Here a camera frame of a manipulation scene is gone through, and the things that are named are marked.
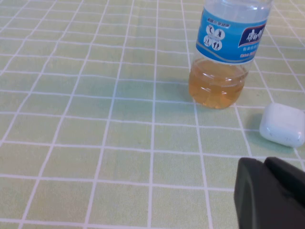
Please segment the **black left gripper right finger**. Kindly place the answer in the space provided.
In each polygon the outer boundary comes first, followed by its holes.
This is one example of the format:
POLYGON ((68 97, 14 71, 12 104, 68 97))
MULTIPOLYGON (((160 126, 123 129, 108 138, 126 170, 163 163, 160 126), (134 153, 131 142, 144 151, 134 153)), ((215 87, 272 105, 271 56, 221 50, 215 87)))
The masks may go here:
POLYGON ((299 204, 305 204, 304 171, 277 157, 268 157, 264 165, 299 204))

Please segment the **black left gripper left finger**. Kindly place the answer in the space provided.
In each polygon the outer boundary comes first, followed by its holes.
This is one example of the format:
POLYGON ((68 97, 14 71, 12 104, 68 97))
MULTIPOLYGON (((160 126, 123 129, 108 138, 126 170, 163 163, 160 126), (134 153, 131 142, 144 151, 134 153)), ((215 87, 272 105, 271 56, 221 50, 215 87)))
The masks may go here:
POLYGON ((234 203, 241 229, 303 229, 305 205, 299 204, 264 162, 242 157, 238 162, 234 203))

